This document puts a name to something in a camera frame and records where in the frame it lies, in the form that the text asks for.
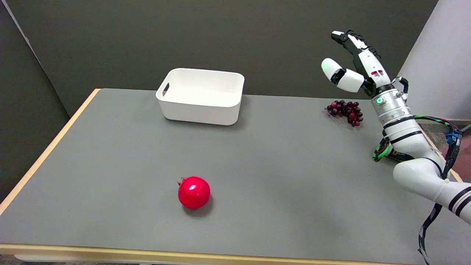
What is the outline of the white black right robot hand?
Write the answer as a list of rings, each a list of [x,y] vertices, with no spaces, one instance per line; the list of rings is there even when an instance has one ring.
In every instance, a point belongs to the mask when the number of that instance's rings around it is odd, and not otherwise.
[[[355,67],[355,70],[350,70],[331,58],[324,59],[321,69],[331,83],[352,93],[362,89],[370,98],[389,89],[391,79],[379,61],[380,55],[362,35],[353,30],[333,31],[331,38],[352,55]]]

